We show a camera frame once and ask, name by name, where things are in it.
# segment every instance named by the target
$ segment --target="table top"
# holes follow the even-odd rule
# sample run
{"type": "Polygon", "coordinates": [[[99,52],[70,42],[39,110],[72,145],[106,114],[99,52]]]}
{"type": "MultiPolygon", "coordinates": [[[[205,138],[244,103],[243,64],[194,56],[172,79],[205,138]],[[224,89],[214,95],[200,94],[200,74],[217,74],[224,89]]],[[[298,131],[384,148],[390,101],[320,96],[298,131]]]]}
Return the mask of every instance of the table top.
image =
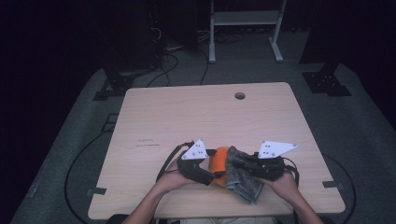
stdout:
{"type": "MultiPolygon", "coordinates": [[[[106,193],[93,195],[89,217],[130,214],[172,150],[199,138],[206,148],[234,146],[248,154],[258,151],[263,140],[296,143],[283,156],[297,164],[300,192],[317,213],[345,210],[338,189],[323,187],[332,176],[289,84],[252,83],[128,90],[97,183],[106,193]]],[[[201,163],[204,169],[207,165],[208,160],[201,163]]],[[[163,196],[155,217],[291,213],[291,206],[267,186],[257,204],[245,204],[230,190],[197,184],[163,196]]]]}

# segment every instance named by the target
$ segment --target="hand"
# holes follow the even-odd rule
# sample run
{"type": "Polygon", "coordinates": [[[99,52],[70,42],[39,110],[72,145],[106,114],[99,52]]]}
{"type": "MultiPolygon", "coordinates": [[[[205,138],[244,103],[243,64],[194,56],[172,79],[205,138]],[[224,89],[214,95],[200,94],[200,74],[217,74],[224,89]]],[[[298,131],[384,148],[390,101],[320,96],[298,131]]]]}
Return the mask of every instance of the hand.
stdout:
{"type": "Polygon", "coordinates": [[[190,180],[178,171],[177,160],[178,158],[171,161],[166,172],[158,180],[155,186],[161,187],[163,190],[170,191],[173,189],[179,189],[188,184],[196,184],[197,182],[190,180]]]}
{"type": "Polygon", "coordinates": [[[259,180],[268,185],[279,197],[291,203],[296,196],[300,197],[301,193],[297,188],[296,182],[294,181],[293,174],[285,170],[284,174],[276,181],[270,181],[259,178],[259,180]]]}

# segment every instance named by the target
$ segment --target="metal stand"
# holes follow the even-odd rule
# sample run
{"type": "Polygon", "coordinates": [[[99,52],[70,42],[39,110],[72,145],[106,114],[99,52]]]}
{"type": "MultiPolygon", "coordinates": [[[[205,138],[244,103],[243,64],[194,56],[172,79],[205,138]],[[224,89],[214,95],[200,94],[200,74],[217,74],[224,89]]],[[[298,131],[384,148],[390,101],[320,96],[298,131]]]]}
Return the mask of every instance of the metal stand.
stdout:
{"type": "Polygon", "coordinates": [[[318,72],[304,72],[303,76],[313,93],[327,93],[329,96],[350,96],[346,86],[341,85],[334,75],[338,62],[325,63],[318,72]]]}
{"type": "Polygon", "coordinates": [[[110,69],[105,69],[107,79],[102,89],[97,91],[93,97],[94,101],[104,101],[107,97],[124,96],[132,88],[134,77],[123,77],[120,73],[110,69]]]}
{"type": "Polygon", "coordinates": [[[264,25],[274,24],[276,26],[274,35],[269,38],[271,48],[278,63],[283,62],[283,57],[277,46],[280,25],[282,23],[287,0],[283,0],[280,10],[269,11],[233,11],[215,12],[214,0],[210,6],[210,42],[209,42],[209,62],[216,62],[215,52],[215,26],[217,25],[264,25]]]}

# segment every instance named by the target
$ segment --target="dark background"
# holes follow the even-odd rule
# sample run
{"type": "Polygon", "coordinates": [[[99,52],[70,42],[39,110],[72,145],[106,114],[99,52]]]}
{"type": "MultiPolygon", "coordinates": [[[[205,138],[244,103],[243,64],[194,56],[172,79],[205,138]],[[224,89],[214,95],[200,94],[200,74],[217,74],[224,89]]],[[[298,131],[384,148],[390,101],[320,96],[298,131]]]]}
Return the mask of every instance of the dark background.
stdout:
{"type": "MultiPolygon", "coordinates": [[[[127,67],[144,68],[153,63],[153,54],[158,52],[153,52],[152,46],[148,51],[137,47],[142,42],[148,44],[152,36],[147,27],[136,26],[134,20],[139,19],[124,20],[122,15],[128,8],[148,14],[158,10],[154,14],[158,20],[151,21],[153,15],[148,14],[149,19],[141,20],[158,22],[164,35],[181,41],[191,41],[191,30],[208,28],[209,1],[173,0],[169,5],[164,1],[129,1],[124,14],[110,6],[126,2],[102,0],[92,5],[87,1],[1,1],[0,222],[12,219],[92,74],[108,60],[127,67]],[[101,13],[103,17],[97,20],[95,15],[101,13]],[[131,32],[140,29],[145,33],[131,32]]],[[[262,1],[230,3],[235,9],[274,6],[263,5],[262,1]]],[[[225,8],[227,4],[218,1],[217,7],[225,8]]],[[[393,127],[395,9],[390,0],[289,0],[282,23],[282,30],[288,32],[311,29],[301,63],[323,63],[335,55],[358,74],[393,127]]]]}

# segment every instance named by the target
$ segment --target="floor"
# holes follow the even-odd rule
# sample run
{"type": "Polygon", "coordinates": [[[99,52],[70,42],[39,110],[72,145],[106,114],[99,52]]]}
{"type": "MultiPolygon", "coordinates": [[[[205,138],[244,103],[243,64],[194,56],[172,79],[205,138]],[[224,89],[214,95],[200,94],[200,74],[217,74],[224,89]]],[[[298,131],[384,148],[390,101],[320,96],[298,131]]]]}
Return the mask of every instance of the floor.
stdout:
{"type": "MultiPolygon", "coordinates": [[[[208,44],[163,56],[162,69],[138,77],[133,88],[287,82],[304,113],[325,161],[346,203],[342,214],[327,215],[335,223],[390,223],[396,219],[396,132],[362,87],[359,77],[340,64],[335,71],[351,96],[312,93],[302,72],[322,64],[299,64],[305,32],[281,32],[284,57],[277,63],[270,32],[235,35],[232,44],[217,44],[217,62],[207,63],[208,44]]],[[[11,223],[106,223],[87,212],[117,121],[123,97],[93,101],[106,80],[103,70],[92,74],[43,162],[32,187],[11,223]]],[[[285,224],[291,216],[278,217],[285,224]]]]}

